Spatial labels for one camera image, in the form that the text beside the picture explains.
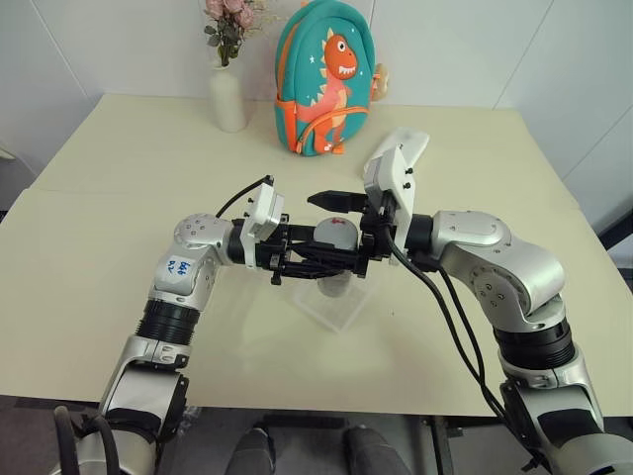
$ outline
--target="person's leg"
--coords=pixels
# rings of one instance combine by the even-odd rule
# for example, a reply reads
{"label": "person's leg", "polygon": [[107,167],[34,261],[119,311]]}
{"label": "person's leg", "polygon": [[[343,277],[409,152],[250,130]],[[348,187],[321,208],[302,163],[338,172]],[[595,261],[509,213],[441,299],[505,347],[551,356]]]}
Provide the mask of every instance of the person's leg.
{"label": "person's leg", "polygon": [[411,475],[396,450],[373,429],[351,428],[344,442],[350,475]]}
{"label": "person's leg", "polygon": [[266,430],[254,427],[237,443],[225,475],[271,475],[274,471],[273,440]]}

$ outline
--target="cable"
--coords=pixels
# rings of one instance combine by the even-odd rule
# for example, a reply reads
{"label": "cable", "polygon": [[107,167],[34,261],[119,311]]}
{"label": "cable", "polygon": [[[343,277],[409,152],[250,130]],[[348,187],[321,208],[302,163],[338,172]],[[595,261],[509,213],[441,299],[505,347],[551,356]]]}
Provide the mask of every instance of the cable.
{"label": "cable", "polygon": [[70,414],[65,406],[58,406],[53,412],[57,447],[59,450],[59,468],[62,475],[80,475],[77,461],[77,446],[72,431]]}
{"label": "cable", "polygon": [[106,456],[106,473],[108,475],[119,475],[121,467],[119,465],[119,453],[117,452],[117,444],[112,435],[112,429],[103,416],[98,415],[92,420],[92,424],[101,434],[103,441],[103,450]]}
{"label": "cable", "polygon": [[473,347],[475,349],[475,355],[476,355],[477,360],[478,360],[477,361],[478,362],[478,368],[480,369],[479,372],[475,370],[473,364],[470,361],[470,358],[468,357],[468,355],[466,354],[466,351],[464,350],[464,346],[462,345],[462,342],[461,342],[461,340],[459,338],[459,335],[457,334],[457,330],[455,328],[455,323],[453,322],[453,318],[452,318],[452,316],[450,314],[450,311],[448,310],[448,307],[446,305],[446,301],[444,300],[444,297],[442,296],[441,292],[439,291],[439,289],[437,288],[435,283],[431,279],[429,279],[426,275],[424,275],[417,267],[415,267],[407,259],[407,257],[398,249],[398,247],[394,243],[394,240],[393,240],[392,235],[391,235],[391,233],[389,231],[389,228],[385,227],[384,230],[385,230],[385,238],[387,239],[387,243],[389,245],[389,248],[390,248],[392,254],[398,259],[398,261],[404,267],[407,268],[408,271],[410,271],[413,275],[415,275],[415,277],[417,277],[419,280],[421,280],[424,283],[424,285],[426,285],[426,287],[428,287],[428,289],[431,291],[431,293],[433,294],[433,297],[435,297],[435,300],[437,301],[437,304],[438,304],[438,306],[439,306],[439,308],[440,308],[440,310],[442,312],[442,315],[444,316],[444,320],[446,320],[446,325],[448,326],[448,330],[451,333],[451,336],[453,338],[453,342],[455,343],[455,346],[457,347],[457,351],[459,352],[460,356],[462,357],[462,360],[464,361],[464,364],[468,368],[468,370],[471,373],[471,375],[473,376],[473,378],[475,378],[475,380],[480,385],[480,388],[482,390],[482,394],[484,396],[484,400],[490,406],[490,408],[493,411],[493,413],[495,413],[495,415],[504,424],[507,424],[507,416],[505,414],[505,411],[503,410],[503,408],[501,407],[500,403],[497,401],[497,399],[495,398],[493,393],[490,391],[490,389],[486,386],[486,380],[484,379],[485,378],[485,373],[482,371],[482,369],[484,368],[484,360],[481,357],[481,352],[479,350],[479,345],[477,344],[477,341],[474,339],[474,341],[472,341],[472,344],[473,344]]}
{"label": "cable", "polygon": [[410,271],[413,275],[415,275],[415,277],[420,279],[429,288],[429,290],[435,297],[435,300],[437,301],[437,304],[442,312],[442,315],[444,316],[444,319],[446,320],[448,330],[451,333],[453,342],[455,343],[455,346],[457,347],[457,351],[462,357],[462,360],[464,361],[464,364],[466,364],[466,367],[468,368],[469,372],[473,375],[473,378],[475,378],[475,380],[479,383],[480,388],[482,390],[482,394],[484,396],[484,400],[488,403],[488,405],[493,410],[493,412],[497,415],[500,421],[507,427],[507,429],[514,436],[514,438],[516,438],[516,440],[521,444],[521,446],[532,456],[532,460],[524,467],[524,469],[528,469],[530,467],[535,468],[538,465],[543,465],[544,468],[548,470],[549,472],[549,469],[543,463],[544,462],[543,454],[541,454],[537,450],[532,449],[524,444],[519,434],[516,432],[516,430],[514,430],[514,427],[512,427],[512,425],[510,424],[509,419],[507,417],[507,413],[505,412],[505,409],[503,408],[503,406],[500,404],[498,399],[495,397],[495,395],[491,392],[491,390],[486,385],[484,358],[482,357],[482,353],[479,348],[477,338],[475,337],[475,333],[473,332],[470,322],[468,321],[466,312],[464,311],[464,308],[462,307],[462,304],[459,300],[457,291],[455,290],[455,287],[453,286],[453,283],[451,282],[451,279],[448,273],[446,272],[446,270],[437,262],[432,262],[432,263],[425,262],[425,264],[431,265],[434,270],[439,271],[440,275],[442,276],[442,279],[444,280],[444,283],[446,284],[446,287],[448,287],[448,291],[451,294],[451,299],[453,301],[453,304],[455,305],[455,308],[457,309],[457,312],[464,325],[464,328],[466,329],[466,333],[468,334],[468,338],[475,351],[475,357],[477,359],[479,372],[475,371],[475,368],[473,367],[473,364],[471,363],[468,355],[466,354],[466,351],[464,351],[462,342],[459,338],[459,335],[457,334],[457,331],[455,330],[455,324],[453,322],[453,318],[450,314],[450,311],[448,310],[448,307],[446,306],[444,297],[442,296],[441,292],[439,291],[435,283],[432,280],[430,280],[426,275],[424,275],[422,271],[419,270],[415,265],[413,265],[413,263],[410,262],[407,259],[407,257],[398,249],[398,247],[394,243],[394,239],[392,238],[389,227],[384,227],[384,232],[385,232],[385,238],[387,240],[387,244],[389,245],[389,248],[392,254],[408,271]]}
{"label": "cable", "polygon": [[230,205],[232,205],[234,202],[236,202],[239,198],[244,196],[249,191],[254,190],[255,188],[257,188],[262,183],[266,183],[266,184],[270,185],[270,184],[272,184],[272,181],[273,181],[272,177],[270,175],[266,175],[263,178],[260,178],[259,180],[255,181],[254,183],[251,183],[246,188],[244,188],[243,190],[241,190],[237,194],[235,194],[230,200],[228,200],[225,203],[225,205],[222,206],[220,208],[220,210],[216,213],[216,218],[219,218],[221,215],[223,215],[225,213],[225,211],[228,209],[228,207],[230,207]]}

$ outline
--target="backpack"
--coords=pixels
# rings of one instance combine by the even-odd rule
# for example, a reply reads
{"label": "backpack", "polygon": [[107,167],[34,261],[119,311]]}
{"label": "backpack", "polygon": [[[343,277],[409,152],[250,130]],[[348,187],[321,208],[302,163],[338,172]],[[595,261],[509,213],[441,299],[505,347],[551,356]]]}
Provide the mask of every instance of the backpack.
{"label": "backpack", "polygon": [[343,153],[377,87],[365,18],[338,0],[309,3],[284,28],[275,71],[280,142],[303,155]]}

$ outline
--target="orange dinosaur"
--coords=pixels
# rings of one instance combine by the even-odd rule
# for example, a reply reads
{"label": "orange dinosaur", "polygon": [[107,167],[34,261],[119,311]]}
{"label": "orange dinosaur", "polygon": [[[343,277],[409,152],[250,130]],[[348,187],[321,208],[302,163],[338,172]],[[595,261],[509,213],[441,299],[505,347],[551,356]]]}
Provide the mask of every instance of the orange dinosaur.
{"label": "orange dinosaur", "polygon": [[[310,123],[314,119],[347,107],[347,98],[351,90],[345,86],[343,81],[356,74],[358,65],[356,54],[347,44],[343,35],[335,35],[330,28],[327,31],[327,42],[321,42],[323,47],[323,57],[320,59],[325,67],[320,70],[321,76],[325,79],[316,95],[317,101],[313,99],[310,106],[297,104],[297,117],[300,121]],[[315,127],[315,151],[324,153],[340,144],[341,134],[345,128],[345,115],[334,116],[327,119]],[[333,130],[332,142],[327,140],[327,134]]]}

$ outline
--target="sticker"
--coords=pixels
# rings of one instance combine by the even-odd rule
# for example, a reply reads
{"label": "sticker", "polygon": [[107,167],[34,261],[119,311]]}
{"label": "sticker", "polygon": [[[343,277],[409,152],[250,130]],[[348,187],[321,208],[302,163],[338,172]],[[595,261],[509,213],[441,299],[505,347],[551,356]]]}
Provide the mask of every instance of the sticker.
{"label": "sticker", "polygon": [[187,279],[189,274],[193,272],[195,263],[194,259],[170,255],[163,271],[165,280],[167,282],[180,282]]}

